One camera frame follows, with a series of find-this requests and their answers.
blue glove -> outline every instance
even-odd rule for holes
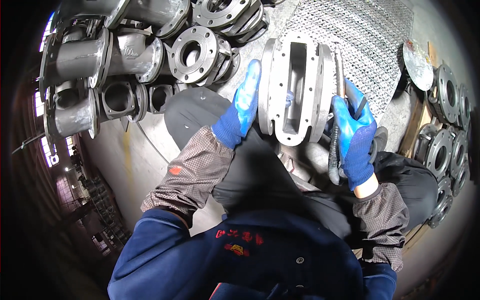
[[[247,135],[247,131],[255,119],[261,69],[262,65],[259,60],[250,61],[245,80],[235,92],[232,105],[212,125],[212,132],[216,138],[232,150],[241,143],[242,137]]]
[[[345,79],[345,91],[348,102],[357,111],[364,97],[363,93],[348,79]],[[361,111],[358,120],[350,115],[347,104],[339,96],[333,96],[335,122],[340,128],[338,148],[343,171],[348,177],[348,186],[353,191],[373,174],[373,165],[369,163],[370,145],[377,130],[377,122],[368,107],[368,102]]]

floor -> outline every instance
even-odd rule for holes
[[[241,66],[237,74],[228,83],[218,89],[219,94],[232,99],[236,87],[242,80],[250,59],[261,59],[266,40],[277,37],[286,19],[295,9],[297,0],[287,0],[278,7],[266,8],[270,14],[270,27],[267,33],[255,42],[240,49]],[[458,82],[473,89],[472,78],[475,73],[464,57],[465,49],[456,38],[453,26],[444,14],[429,0],[410,0],[415,14],[412,38],[426,49],[431,41],[438,58],[451,67]],[[395,152],[401,142],[410,118],[411,102],[406,94],[393,99],[380,125],[390,132],[388,151]],[[99,136],[91,140],[83,135],[90,156],[98,166],[112,189],[115,191],[120,210],[127,226],[133,229],[142,215],[140,204],[145,195],[152,190],[166,173],[168,161],[179,154],[179,149],[168,134],[163,115],[147,114],[141,121],[146,135],[165,159],[162,159],[148,143],[136,124],[130,124],[125,132],[119,120],[101,124]],[[474,203],[474,186],[467,182],[454,201],[454,205],[444,222],[434,230],[429,230],[422,239],[404,257],[404,269],[398,273],[397,290],[394,299],[399,299],[429,274],[436,262],[457,242],[465,230]],[[223,208],[213,199],[207,201],[205,209],[199,210],[193,217],[191,234],[205,231],[221,221]]]

metal grating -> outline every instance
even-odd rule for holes
[[[331,49],[340,43],[345,77],[370,96],[379,122],[400,80],[401,49],[412,27],[413,12],[399,0],[301,0],[280,39],[299,31]]]

black pants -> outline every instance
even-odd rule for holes
[[[184,90],[170,99],[165,123],[179,149],[203,126],[213,125],[230,101],[201,87]],[[430,217],[437,203],[437,181],[419,162],[395,153],[380,152],[374,162],[379,182],[394,183],[410,213],[407,230]],[[227,175],[212,191],[229,214],[263,208],[283,209],[319,221],[352,244],[358,240],[360,220],[352,213],[355,199],[345,187],[335,192],[302,194],[254,123],[235,148]]]

navy blue jacket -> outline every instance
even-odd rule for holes
[[[113,300],[380,300],[395,287],[390,265],[359,262],[331,231],[284,211],[235,215],[190,237],[178,217],[156,208],[137,222],[108,293]]]

